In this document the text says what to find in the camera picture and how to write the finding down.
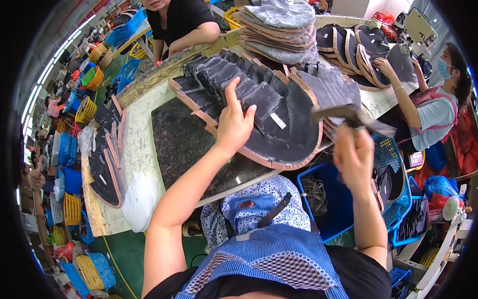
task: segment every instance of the sewing machine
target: sewing machine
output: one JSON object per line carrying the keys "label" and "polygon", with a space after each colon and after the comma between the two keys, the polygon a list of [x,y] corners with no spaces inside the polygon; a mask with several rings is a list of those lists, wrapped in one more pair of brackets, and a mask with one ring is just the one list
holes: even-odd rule
{"label": "sewing machine", "polygon": [[417,57],[426,53],[438,39],[427,17],[416,7],[411,8],[409,13],[402,11],[393,22],[393,27],[402,52],[412,51]]}

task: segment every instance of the ponytail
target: ponytail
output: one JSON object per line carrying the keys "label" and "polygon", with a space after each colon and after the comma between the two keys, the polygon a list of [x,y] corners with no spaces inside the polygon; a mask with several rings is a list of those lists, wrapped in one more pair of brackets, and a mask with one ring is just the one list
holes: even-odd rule
{"label": "ponytail", "polygon": [[460,71],[460,77],[453,88],[453,94],[458,100],[458,108],[461,109],[468,105],[471,94],[471,76],[468,73],[467,63],[460,50],[454,43],[446,43],[446,47],[450,54],[451,65]]}

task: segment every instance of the black shirt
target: black shirt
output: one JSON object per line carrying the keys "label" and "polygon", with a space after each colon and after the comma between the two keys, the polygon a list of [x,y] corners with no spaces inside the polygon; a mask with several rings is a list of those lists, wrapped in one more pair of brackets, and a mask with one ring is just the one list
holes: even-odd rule
{"label": "black shirt", "polygon": [[166,30],[161,27],[159,11],[146,10],[153,39],[164,40],[169,47],[172,42],[187,35],[199,25],[216,22],[204,0],[171,0],[167,12]]}
{"label": "black shirt", "polygon": [[[377,261],[354,249],[325,246],[340,282],[350,299],[390,299],[391,282]],[[152,289],[144,299],[171,299],[191,278],[197,267],[171,275]],[[294,289],[288,285],[243,275],[219,277],[204,286],[196,299],[219,299],[250,292],[267,292],[294,299],[327,299],[323,291]]]}

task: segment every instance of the white plastic bag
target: white plastic bag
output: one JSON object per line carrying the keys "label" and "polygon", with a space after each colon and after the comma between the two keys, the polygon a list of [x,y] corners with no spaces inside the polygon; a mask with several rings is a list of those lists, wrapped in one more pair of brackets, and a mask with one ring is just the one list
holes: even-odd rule
{"label": "white plastic bag", "polygon": [[144,232],[148,229],[157,197],[156,181],[146,177],[143,172],[133,172],[133,179],[121,207],[133,232]]}

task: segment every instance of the hand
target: hand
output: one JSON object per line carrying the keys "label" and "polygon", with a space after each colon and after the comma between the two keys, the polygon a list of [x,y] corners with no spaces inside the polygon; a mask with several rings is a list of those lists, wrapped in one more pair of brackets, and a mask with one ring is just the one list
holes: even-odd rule
{"label": "hand", "polygon": [[182,48],[180,47],[180,45],[177,41],[172,42],[171,45],[169,46],[169,56],[168,57],[173,56],[174,54],[178,53],[181,50],[182,50]]}
{"label": "hand", "polygon": [[366,130],[355,132],[346,124],[338,128],[334,148],[334,164],[355,199],[371,192],[373,169],[372,137]]}
{"label": "hand", "polygon": [[221,148],[232,157],[249,139],[254,126],[256,105],[247,109],[246,115],[242,112],[241,103],[236,97],[236,86],[240,78],[234,78],[225,89],[228,106],[221,112],[217,128],[215,146]]}
{"label": "hand", "polygon": [[419,75],[423,76],[422,67],[418,63],[418,60],[416,60],[415,58],[412,58],[412,64],[413,64],[413,71],[415,72],[415,74],[417,76],[419,76]]}
{"label": "hand", "polygon": [[390,62],[385,59],[385,58],[376,58],[373,62],[372,65],[380,70],[382,74],[387,76],[388,79],[392,79],[394,76],[396,77],[397,75],[395,74],[395,71],[390,65]]}

